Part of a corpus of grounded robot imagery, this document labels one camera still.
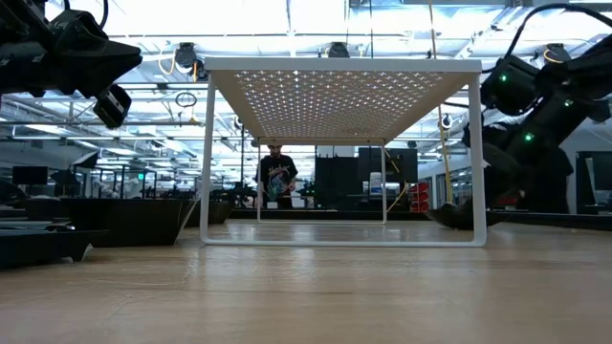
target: white table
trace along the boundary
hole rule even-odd
[[[482,137],[470,136],[471,242],[232,241],[208,238],[215,91],[261,144],[378,145],[381,149],[469,85],[470,130],[482,130],[479,60],[208,57],[208,100],[200,237],[208,245],[310,247],[482,247],[487,241]],[[385,184],[382,153],[382,183]],[[382,195],[386,222],[386,195]],[[257,203],[261,222],[261,202]]]

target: ceiling light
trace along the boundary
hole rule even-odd
[[[204,137],[174,137],[173,140],[203,140]]]
[[[125,149],[125,148],[105,148],[107,151],[119,154],[119,155],[138,155],[138,153],[133,150]]]
[[[174,90],[207,90],[208,83],[182,83],[182,84],[167,84],[169,89]]]
[[[160,167],[172,167],[172,162],[167,161],[155,161],[153,162],[153,164]]]
[[[195,161],[198,162],[197,159],[193,159],[193,158],[170,158],[170,157],[160,157],[160,158],[118,158],[118,160],[132,160],[135,159],[137,161],[169,161],[169,160],[174,160],[174,161]]]
[[[97,165],[96,168],[98,169],[122,169],[122,166],[118,166],[118,165]]]
[[[111,137],[68,137],[68,140],[114,140]]]
[[[141,84],[141,83],[126,83],[126,84],[119,84],[119,86],[124,89],[124,90],[157,90],[157,84],[151,84],[151,83],[145,83],[145,84]]]
[[[11,137],[14,140],[60,140],[59,137]]]
[[[148,137],[148,136],[134,136],[134,137],[118,137],[119,140],[166,140],[164,137]]]
[[[30,129],[34,129],[34,130],[38,130],[38,131],[42,131],[45,133],[49,133],[49,134],[57,134],[57,135],[62,135],[62,134],[72,134],[67,130],[61,129],[55,125],[47,125],[47,124],[28,124],[26,125],[27,128]]]
[[[75,142],[80,144],[80,145],[82,145],[82,146],[84,146],[84,147],[87,147],[87,148],[99,149],[99,147],[96,146],[93,143],[85,142],[85,141],[82,141],[82,140],[76,140]]]
[[[102,159],[98,161],[99,164],[114,164],[114,165],[126,165],[125,161],[109,161],[107,159]]]

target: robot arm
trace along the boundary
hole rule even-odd
[[[141,64],[141,50],[110,41],[86,11],[50,22],[45,2],[0,0],[0,95],[79,91],[98,100],[94,112],[106,126],[120,127],[131,99],[113,82]]]
[[[524,116],[518,124],[483,129],[487,207],[509,194],[529,197],[546,159],[587,118],[610,118],[612,93],[612,34],[585,54],[541,70],[508,55],[481,87],[482,103],[508,116]],[[469,146],[470,131],[463,142]],[[445,204],[428,215],[444,226],[471,228],[471,201],[459,207]]]

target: table frame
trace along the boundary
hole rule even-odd
[[[470,100],[470,131],[480,133],[482,131],[482,120],[480,110],[480,74],[471,73],[469,85]],[[202,169],[202,194],[200,215],[200,239],[205,245],[224,246],[268,246],[268,247],[482,247],[487,242],[487,223],[485,208],[485,184],[484,184],[484,161],[483,143],[481,135],[470,136],[471,168],[472,168],[472,195],[473,195],[473,222],[474,237],[471,242],[343,242],[343,241],[319,241],[319,242],[294,242],[294,241],[234,241],[218,240],[208,237],[208,202],[210,192],[210,166],[212,160],[212,129],[214,123],[215,106],[215,72],[208,71],[208,99],[206,117],[206,136],[204,142],[204,161]],[[265,138],[270,142],[274,138]],[[382,177],[383,190],[385,190],[384,154],[382,154]],[[259,187],[258,199],[261,196]],[[383,221],[386,222],[386,193],[383,192]],[[261,223],[260,205],[257,209],[257,220]],[[275,222],[276,224],[305,224],[304,222]],[[334,222],[334,224],[345,225],[347,223]]]

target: pole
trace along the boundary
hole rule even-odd
[[[475,75],[469,84],[471,133],[482,131],[479,76]],[[482,135],[470,135],[470,148],[472,211],[474,217],[473,242],[478,246],[483,246],[487,243],[487,209],[485,204],[485,166]]]
[[[117,186],[117,171],[113,172],[113,192],[115,192],[115,187]]]
[[[263,202],[263,197],[261,192],[261,142],[257,139],[257,222],[261,223],[261,204]]]
[[[202,157],[202,196],[200,197],[200,240],[208,240],[208,203],[210,201],[210,164],[212,161],[212,129],[214,127],[214,101],[216,87],[214,73],[208,73],[207,118]]]
[[[382,171],[382,223],[386,224],[386,155],[384,143],[381,146],[381,171]]]
[[[144,189],[146,188],[146,169],[142,172],[142,199],[144,200]]]
[[[240,132],[241,136],[241,151],[240,151],[240,198],[238,199],[240,203],[240,207],[244,206],[244,197],[245,197],[245,126],[242,125],[242,130]]]
[[[157,171],[153,174],[153,199],[157,199]]]
[[[102,198],[102,170],[99,170],[98,198]]]
[[[119,198],[123,199],[123,186],[125,185],[125,165],[121,167],[121,186],[119,191]]]

